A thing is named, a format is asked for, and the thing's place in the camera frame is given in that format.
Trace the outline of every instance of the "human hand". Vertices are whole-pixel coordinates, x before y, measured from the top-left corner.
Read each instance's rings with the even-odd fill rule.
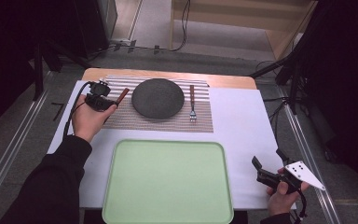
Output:
[[[279,174],[283,173],[283,168],[278,170]],[[306,190],[310,184],[307,182],[301,183],[301,191]],[[271,195],[268,201],[268,212],[270,216],[279,215],[282,213],[289,213],[293,203],[299,197],[298,192],[293,192],[291,194],[286,194],[287,190],[289,189],[289,185],[286,182],[281,182],[278,187],[277,191],[273,193],[273,189],[268,187],[267,194]]]
[[[104,112],[97,112],[84,104],[85,99],[85,95],[79,96],[76,103],[77,110],[72,115],[72,125],[75,136],[91,142],[94,135],[103,127],[103,123],[116,111],[117,106],[111,105]]]

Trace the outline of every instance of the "utensil handle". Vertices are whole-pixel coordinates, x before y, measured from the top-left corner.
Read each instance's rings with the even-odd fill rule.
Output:
[[[194,104],[194,85],[190,85],[190,101],[191,104]]]

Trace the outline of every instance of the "striped placemat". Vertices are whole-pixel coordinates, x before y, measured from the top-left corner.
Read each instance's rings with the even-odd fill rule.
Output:
[[[149,119],[139,114],[132,106],[133,90],[152,77],[130,77],[108,75],[105,80],[111,89],[108,98],[116,100],[125,88],[130,89],[118,110],[106,121],[105,129],[145,130],[181,133],[213,133],[209,87],[205,81],[168,78],[176,83],[185,94],[182,109],[168,119]],[[197,121],[190,122],[190,85],[194,85]]]

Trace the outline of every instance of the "floor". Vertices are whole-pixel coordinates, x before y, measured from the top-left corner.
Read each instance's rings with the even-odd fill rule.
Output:
[[[153,48],[168,47],[170,2],[166,0],[143,0],[131,40],[136,46]],[[174,45],[182,41],[180,22],[175,23]],[[105,68],[133,68],[175,72],[193,72],[232,76],[248,76],[255,70],[273,63],[267,37],[263,30],[232,26],[210,25],[190,22],[187,41],[179,52],[161,52],[153,55],[150,50],[125,50],[102,53],[92,64]],[[35,103],[33,87],[19,97],[18,101],[0,118],[0,159],[5,151],[14,151],[15,159],[7,162],[7,173],[0,179],[0,216],[16,197],[25,177],[40,162],[49,146],[61,119],[59,104],[65,104],[76,80],[84,70],[73,63],[66,63],[62,71],[45,71],[46,94]],[[285,95],[290,86],[278,87],[275,74],[269,72],[256,80],[264,99]],[[271,115],[280,101],[265,102]],[[298,105],[296,116],[285,108],[279,114],[277,141],[280,148],[294,160],[303,160],[318,173],[327,186],[327,194],[314,188],[306,192],[307,213],[303,223],[358,223],[358,174],[345,164],[335,164],[324,158],[323,145],[314,131],[307,114]],[[29,116],[31,122],[21,123]],[[18,128],[24,135],[19,137]],[[293,127],[301,132],[294,132]],[[11,141],[19,140],[17,145]],[[266,211],[249,211],[249,223],[258,223]]]

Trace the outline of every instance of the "light green tray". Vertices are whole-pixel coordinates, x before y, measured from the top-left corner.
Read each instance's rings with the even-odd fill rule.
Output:
[[[123,140],[103,204],[106,223],[229,223],[226,160],[211,142]]]

